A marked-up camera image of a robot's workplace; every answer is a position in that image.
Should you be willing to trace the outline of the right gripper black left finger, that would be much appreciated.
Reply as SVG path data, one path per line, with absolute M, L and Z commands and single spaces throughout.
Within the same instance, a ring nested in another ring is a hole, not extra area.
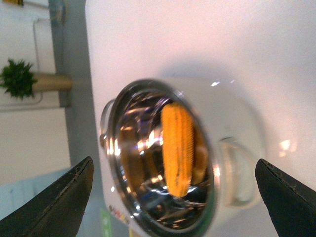
M 0 222 L 2 237 L 75 237 L 93 184 L 94 164 L 86 157 Z

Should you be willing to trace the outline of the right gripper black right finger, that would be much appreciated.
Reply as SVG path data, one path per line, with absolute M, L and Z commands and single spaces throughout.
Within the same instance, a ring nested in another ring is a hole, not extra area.
M 258 160 L 255 177 L 261 198 L 280 237 L 316 235 L 316 192 L 272 165 Z

